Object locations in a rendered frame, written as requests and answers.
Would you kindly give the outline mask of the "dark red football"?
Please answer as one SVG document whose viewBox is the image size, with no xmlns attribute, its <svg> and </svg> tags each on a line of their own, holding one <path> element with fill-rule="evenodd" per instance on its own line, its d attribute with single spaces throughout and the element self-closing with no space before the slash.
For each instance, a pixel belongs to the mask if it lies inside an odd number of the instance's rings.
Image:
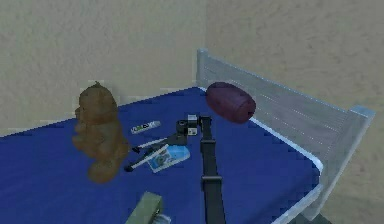
<svg viewBox="0 0 384 224">
<path fill-rule="evenodd" d="M 226 82 L 212 83 L 206 90 L 206 102 L 218 115 L 242 124 L 255 113 L 256 102 L 244 90 Z"/>
</svg>

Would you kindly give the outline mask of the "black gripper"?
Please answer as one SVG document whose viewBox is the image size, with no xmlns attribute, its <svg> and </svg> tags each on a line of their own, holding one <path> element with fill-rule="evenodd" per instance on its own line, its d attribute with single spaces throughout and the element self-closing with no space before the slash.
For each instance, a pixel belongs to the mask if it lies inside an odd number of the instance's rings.
<svg viewBox="0 0 384 224">
<path fill-rule="evenodd" d="M 165 151 L 169 145 L 178 145 L 185 146 L 187 144 L 188 136 L 188 122 L 186 120 L 179 120 L 176 122 L 176 132 L 168 137 L 168 142 L 166 138 L 161 138 L 147 143 L 134 146 L 132 150 L 136 153 L 139 153 L 141 150 L 148 149 L 144 155 L 124 167 L 126 172 L 132 172 L 137 167 L 143 165 L 149 160 L 153 159 L 155 156 L 159 155 Z"/>
</svg>

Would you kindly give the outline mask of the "blue bed with grey headboard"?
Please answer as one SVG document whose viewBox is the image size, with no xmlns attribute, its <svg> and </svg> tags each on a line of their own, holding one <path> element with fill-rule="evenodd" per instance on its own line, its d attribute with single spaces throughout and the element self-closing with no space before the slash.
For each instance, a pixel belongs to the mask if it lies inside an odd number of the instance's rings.
<svg viewBox="0 0 384 224">
<path fill-rule="evenodd" d="M 316 217 L 374 118 L 363 106 L 343 110 L 212 57 L 197 53 L 197 84 L 122 106 L 125 128 L 140 145 L 166 137 L 178 120 L 210 109 L 204 91 L 224 81 L 252 95 L 257 109 L 245 124 L 212 119 L 223 179 L 224 223 L 206 222 L 200 140 L 189 158 L 153 173 L 141 166 L 104 185 L 87 177 L 89 159 L 71 142 L 66 120 L 0 138 L 0 224 L 125 224 L 145 192 L 159 194 L 172 224 L 287 224 Z"/>
</svg>

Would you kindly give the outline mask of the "brown teddy bear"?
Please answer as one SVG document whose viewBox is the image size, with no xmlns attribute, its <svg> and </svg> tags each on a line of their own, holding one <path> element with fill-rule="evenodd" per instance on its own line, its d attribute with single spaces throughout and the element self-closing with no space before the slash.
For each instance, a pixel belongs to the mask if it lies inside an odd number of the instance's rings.
<svg viewBox="0 0 384 224">
<path fill-rule="evenodd" d="M 75 116 L 72 143 L 94 159 L 88 169 L 89 179 L 99 184 L 111 181 L 130 151 L 112 93 L 96 82 L 80 94 Z"/>
</svg>

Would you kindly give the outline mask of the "olive green box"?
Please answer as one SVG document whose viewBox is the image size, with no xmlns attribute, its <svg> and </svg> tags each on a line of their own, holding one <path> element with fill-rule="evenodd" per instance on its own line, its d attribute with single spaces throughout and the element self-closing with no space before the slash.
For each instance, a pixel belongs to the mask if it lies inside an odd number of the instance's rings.
<svg viewBox="0 0 384 224">
<path fill-rule="evenodd" d="M 145 192 L 125 224 L 152 224 L 155 216 L 160 214 L 162 210 L 162 197 L 151 192 Z"/>
</svg>

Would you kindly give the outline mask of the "white remote control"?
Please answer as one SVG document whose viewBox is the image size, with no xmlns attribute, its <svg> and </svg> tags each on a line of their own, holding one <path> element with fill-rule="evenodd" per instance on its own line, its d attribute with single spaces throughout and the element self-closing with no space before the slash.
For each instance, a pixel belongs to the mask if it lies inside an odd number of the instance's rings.
<svg viewBox="0 0 384 224">
<path fill-rule="evenodd" d="M 157 128 L 160 125 L 161 125 L 160 121 L 151 121 L 151 122 L 148 122 L 145 124 L 141 124 L 141 125 L 132 127 L 131 133 L 132 134 L 142 133 L 142 132 L 148 131 L 150 129 Z"/>
</svg>

